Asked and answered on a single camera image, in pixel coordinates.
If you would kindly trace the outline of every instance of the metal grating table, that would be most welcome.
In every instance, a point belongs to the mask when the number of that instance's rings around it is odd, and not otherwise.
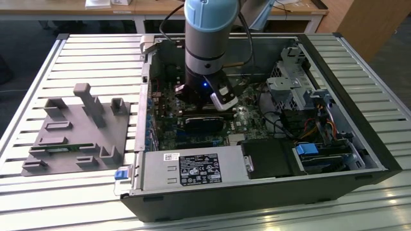
[[[113,194],[113,170],[21,177],[22,161],[46,114],[48,97],[80,103],[74,83],[106,102],[132,103],[125,160],[133,160],[140,35],[70,35],[54,42],[32,87],[0,141],[0,230],[403,230],[411,227],[411,114],[343,38],[309,35],[352,100],[404,171],[359,188],[337,201],[142,223]],[[312,74],[321,88],[315,71]]]

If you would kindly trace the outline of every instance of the power supply label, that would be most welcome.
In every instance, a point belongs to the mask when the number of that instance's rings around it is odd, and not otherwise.
[[[217,154],[180,156],[182,186],[222,182]]]

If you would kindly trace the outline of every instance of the green circuit board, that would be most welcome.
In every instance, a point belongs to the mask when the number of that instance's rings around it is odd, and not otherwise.
[[[257,90],[249,86],[238,97],[238,103],[232,110],[233,118],[224,120],[222,129],[208,134],[186,134],[184,118],[178,111],[194,109],[194,105],[185,104],[173,95],[172,85],[162,87],[157,94],[156,126],[158,150],[174,150],[197,147],[220,147],[229,145],[229,135],[242,134],[245,139],[264,139],[270,136],[256,106]]]

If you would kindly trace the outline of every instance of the floor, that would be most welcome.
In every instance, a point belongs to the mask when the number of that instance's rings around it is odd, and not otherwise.
[[[37,21],[0,21],[0,57],[8,63],[13,78],[0,85],[0,136],[4,133],[14,111],[22,100],[36,73],[41,67],[54,41],[56,26],[48,22],[42,29]],[[76,33],[124,33],[129,29],[126,22],[84,21]],[[404,104],[411,107],[411,17],[392,35],[387,44],[369,63],[387,85]],[[0,70],[0,82],[4,77]]]

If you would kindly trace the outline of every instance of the white label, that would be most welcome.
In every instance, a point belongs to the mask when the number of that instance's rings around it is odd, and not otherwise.
[[[130,11],[113,11],[113,13],[130,13]]]
[[[180,157],[178,153],[165,153],[164,154],[164,161],[178,160],[178,157]]]
[[[226,87],[222,87],[221,89],[220,89],[220,94],[221,95],[225,95],[228,93],[228,88]]]
[[[49,153],[57,153],[57,152],[68,152],[66,148],[54,148],[46,150]]]

